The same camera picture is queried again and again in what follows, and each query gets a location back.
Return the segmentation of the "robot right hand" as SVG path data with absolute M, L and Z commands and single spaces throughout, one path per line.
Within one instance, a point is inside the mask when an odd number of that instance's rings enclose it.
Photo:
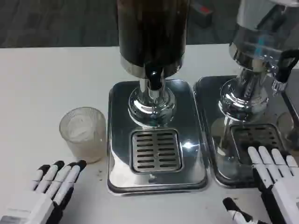
M 273 224 L 299 222 L 299 165 L 277 148 L 248 147 L 253 177 Z

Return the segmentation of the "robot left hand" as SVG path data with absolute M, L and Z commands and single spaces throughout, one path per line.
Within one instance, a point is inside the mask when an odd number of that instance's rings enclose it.
M 85 169 L 85 160 L 42 165 L 24 191 L 17 192 L 0 217 L 2 224 L 58 224 Z

